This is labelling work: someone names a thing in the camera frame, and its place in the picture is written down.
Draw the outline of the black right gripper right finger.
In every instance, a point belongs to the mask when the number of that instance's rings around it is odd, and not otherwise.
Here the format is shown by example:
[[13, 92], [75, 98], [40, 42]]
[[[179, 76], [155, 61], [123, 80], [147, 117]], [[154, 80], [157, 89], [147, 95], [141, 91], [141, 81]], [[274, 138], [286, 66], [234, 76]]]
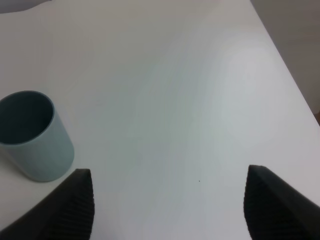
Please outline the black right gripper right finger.
[[243, 213], [253, 240], [320, 238], [320, 207], [265, 166], [248, 167]]

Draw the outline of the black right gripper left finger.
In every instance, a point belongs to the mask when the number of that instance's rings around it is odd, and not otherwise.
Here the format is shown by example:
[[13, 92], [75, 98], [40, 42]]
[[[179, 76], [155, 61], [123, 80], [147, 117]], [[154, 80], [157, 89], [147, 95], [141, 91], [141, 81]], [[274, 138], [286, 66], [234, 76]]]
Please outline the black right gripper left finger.
[[88, 240], [95, 200], [89, 169], [76, 169], [47, 197], [1, 230], [2, 240]]

